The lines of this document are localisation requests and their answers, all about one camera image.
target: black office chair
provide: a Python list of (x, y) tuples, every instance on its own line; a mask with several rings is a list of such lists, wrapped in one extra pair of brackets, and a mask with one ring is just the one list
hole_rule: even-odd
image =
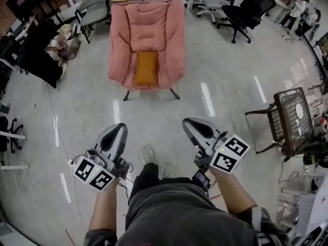
[(254, 29), (261, 23), (261, 17), (268, 12), (270, 9), (276, 6), (274, 0), (244, 0), (240, 7), (234, 5), (222, 6), (222, 10), (226, 14), (226, 18), (222, 20), (229, 21), (231, 24), (217, 24), (216, 28), (231, 27), (234, 29), (234, 38), (232, 43), (236, 43), (237, 31), (242, 33), (248, 38), (250, 44), (252, 40), (246, 35), (244, 30), (249, 27)]
[[(14, 130), (14, 122), (16, 122), (17, 119), (15, 118), (12, 123), (11, 123), (11, 128), (8, 130), (8, 120), (6, 117), (1, 116), (0, 117), (0, 131), (8, 132), (11, 134), (17, 134), (17, 132), (23, 128), (23, 125), (19, 125), (15, 130)], [(0, 152), (6, 152), (7, 151), (7, 143), (9, 143), (9, 139), (5, 136), (0, 135)], [(16, 138), (10, 137), (10, 150), (11, 153), (15, 153), (13, 145), (15, 145), (19, 150), (22, 149), (21, 146), (18, 145)]]

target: chair leg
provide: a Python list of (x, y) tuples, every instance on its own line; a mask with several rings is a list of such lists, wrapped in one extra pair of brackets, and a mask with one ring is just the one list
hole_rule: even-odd
[(250, 37), (248, 35), (246, 35), (246, 33), (240, 28), (240, 27), (237, 27), (238, 31), (240, 33), (242, 33), (246, 38), (248, 38), (248, 43), (250, 44), (252, 42), (252, 40), (250, 39)]
[(254, 110), (250, 112), (246, 112), (245, 115), (247, 116), (248, 114), (267, 114), (268, 110), (267, 109), (262, 109), (262, 110)]
[(12, 132), (12, 134), (16, 134), (18, 132), (18, 130), (22, 129), (23, 128), (23, 125), (20, 125), (18, 128), (16, 128), (14, 130), (14, 132)]
[(214, 14), (213, 14), (208, 8), (206, 8), (205, 6), (198, 6), (198, 9), (204, 9), (204, 10), (198, 12), (198, 13), (196, 14), (197, 17), (200, 17), (200, 15), (202, 15), (202, 14), (208, 13), (208, 14), (210, 14), (210, 16), (211, 16), (211, 18), (212, 18), (212, 23), (213, 23), (214, 25), (216, 25), (216, 20), (215, 20)]
[(13, 149), (13, 145), (12, 145), (13, 143), (15, 144), (15, 146), (16, 146), (19, 150), (22, 150), (22, 147), (19, 146), (19, 145), (17, 144), (16, 139), (14, 139), (14, 138), (10, 138), (10, 148), (11, 148), (11, 153), (15, 153), (15, 151), (14, 151), (14, 149)]
[(174, 90), (173, 90), (172, 88), (170, 89), (170, 91), (171, 91), (171, 93), (175, 96), (175, 98), (176, 98), (177, 100), (180, 100), (180, 97), (178, 96), (177, 93), (174, 92)]
[(237, 28), (234, 29), (234, 38), (231, 40), (231, 43), (236, 43)]
[(276, 143), (272, 143), (270, 146), (266, 147), (264, 150), (256, 151), (255, 153), (256, 154), (263, 153), (263, 152), (265, 152), (267, 150), (270, 150), (270, 149), (274, 148), (275, 146), (277, 146), (277, 144)]
[(87, 40), (88, 44), (90, 44), (90, 41), (89, 41), (89, 39), (87, 37), (87, 34), (86, 34), (86, 29), (84, 29), (83, 27), (81, 27), (81, 30), (82, 30), (82, 34), (86, 37), (86, 40)]
[(129, 94), (130, 94), (130, 90), (127, 91), (127, 94), (125, 95), (123, 101), (127, 101), (128, 100)]

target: gray chair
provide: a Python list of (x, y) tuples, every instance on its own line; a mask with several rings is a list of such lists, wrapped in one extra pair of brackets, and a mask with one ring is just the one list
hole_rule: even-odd
[(76, 18), (81, 26), (81, 31), (86, 37), (87, 42), (90, 44), (89, 38), (86, 34), (87, 26), (93, 30), (91, 24), (94, 24), (105, 19), (111, 21), (111, 9), (109, 0), (82, 0), (81, 4), (75, 11)]

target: pink armchair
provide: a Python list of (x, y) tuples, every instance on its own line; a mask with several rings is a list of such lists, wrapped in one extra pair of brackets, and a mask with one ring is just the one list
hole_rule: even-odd
[[(112, 6), (108, 77), (130, 90), (170, 89), (185, 73), (185, 7), (180, 0)], [(134, 85), (137, 52), (158, 52), (158, 85)]]

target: cable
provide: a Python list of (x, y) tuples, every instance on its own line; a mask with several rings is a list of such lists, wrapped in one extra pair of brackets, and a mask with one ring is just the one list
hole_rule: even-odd
[(132, 180), (130, 180), (130, 179), (128, 179), (128, 178), (126, 178), (129, 182), (131, 182), (132, 184), (134, 183), (134, 181), (132, 181)]
[(125, 188), (125, 194), (127, 196), (127, 199), (129, 200), (130, 196), (131, 196), (131, 192), (128, 190), (128, 188), (126, 186), (124, 186), (120, 181), (118, 182), (118, 185)]
[(81, 210), (80, 210), (80, 206), (78, 205), (78, 201), (77, 201), (77, 196), (76, 196), (76, 187), (75, 187), (75, 180), (74, 180), (74, 176), (73, 176), (73, 170), (71, 170), (71, 176), (72, 176), (72, 180), (73, 180), (73, 186), (74, 186), (74, 195), (75, 195), (75, 199), (76, 199), (76, 204), (77, 204), (77, 208), (78, 208), (78, 213), (80, 215), (80, 221), (81, 221), (81, 225), (82, 228), (84, 230), (84, 232), (86, 233), (86, 229), (84, 228), (83, 222), (82, 222), (82, 216), (81, 216)]
[(50, 98), (50, 104), (51, 104), (51, 109), (52, 109), (53, 118), (54, 118), (54, 120), (55, 120), (55, 122), (56, 122), (56, 126), (57, 126), (57, 129), (58, 129), (58, 135), (59, 135), (59, 138), (60, 138), (60, 142), (61, 142), (61, 144), (63, 144), (63, 147), (64, 147), (64, 149), (65, 149), (65, 153), (66, 153), (66, 157), (67, 157), (67, 159), (70, 160), (69, 157), (68, 157), (68, 155), (67, 155), (67, 150), (66, 150), (66, 147), (65, 147), (65, 145), (64, 145), (64, 142), (63, 142), (63, 140), (62, 140), (62, 138), (61, 138), (61, 136), (60, 136), (60, 132), (59, 132), (59, 127), (58, 127), (57, 119), (56, 119), (56, 116), (55, 116), (55, 112), (54, 112), (54, 110), (53, 110), (53, 105), (52, 105), (52, 100), (51, 100), (51, 96), (50, 96), (50, 91), (49, 91), (49, 85), (48, 85), (48, 83), (47, 83), (47, 89), (48, 89), (48, 93), (49, 93), (49, 98)]
[(216, 184), (216, 180), (213, 182), (213, 184), (207, 190), (209, 190), (210, 188), (212, 188), (215, 184)]
[(280, 174), (280, 177), (279, 177), (279, 179), (278, 179), (278, 183), (282, 183), (282, 182), (284, 182), (284, 181), (290, 182), (290, 181), (291, 181), (291, 177), (293, 176), (294, 173), (297, 173), (297, 176), (298, 176), (298, 174), (299, 174), (298, 171), (294, 171), (294, 172), (289, 176), (289, 179), (281, 180), (282, 173), (283, 173), (283, 164), (284, 164), (284, 163), (285, 163), (285, 161), (283, 161), (283, 162), (281, 163), (281, 174)]
[(73, 160), (72, 163), (74, 163), (74, 161), (77, 159), (77, 157), (83, 156), (83, 154), (77, 155)]
[(131, 171), (128, 171), (128, 173), (131, 173), (134, 170), (133, 165), (131, 163), (129, 163), (129, 162), (127, 162), (127, 164), (130, 164), (131, 167), (132, 167), (132, 170)]
[[(70, 160), (70, 159), (69, 159), (69, 156), (68, 156), (68, 154), (67, 154), (67, 150), (66, 150), (66, 147), (65, 147), (65, 145), (64, 145), (64, 142), (63, 142), (63, 140), (62, 140), (62, 138), (61, 138), (61, 136), (60, 136), (59, 127), (58, 127), (57, 119), (56, 119), (56, 116), (55, 116), (55, 112), (54, 112), (54, 110), (53, 110), (53, 105), (52, 105), (52, 100), (51, 100), (51, 95), (50, 95), (50, 91), (49, 91), (49, 86), (48, 86), (48, 84), (47, 84), (47, 89), (48, 89), (48, 94), (49, 94), (49, 98), (50, 98), (50, 104), (51, 104), (51, 109), (52, 109), (53, 118), (54, 118), (54, 120), (55, 120), (55, 122), (56, 122), (57, 129), (58, 129), (59, 139), (60, 139), (60, 142), (61, 142), (61, 144), (63, 144), (63, 147), (64, 147), (64, 149), (65, 149), (65, 154), (66, 154), (67, 160)], [(73, 177), (73, 171), (72, 171), (72, 170), (71, 170), (71, 176), (72, 176), (72, 179), (73, 179), (74, 195), (75, 195), (75, 199), (76, 199), (76, 204), (77, 204), (77, 208), (78, 208), (78, 213), (79, 213), (79, 216), (80, 216), (80, 221), (81, 221), (82, 228), (83, 228), (84, 232), (86, 232), (86, 229), (84, 228), (84, 226), (83, 226), (83, 222), (82, 222), (82, 216), (81, 216), (80, 206), (78, 205), (78, 201), (77, 201), (76, 188), (75, 188), (75, 180), (74, 180), (74, 177)]]

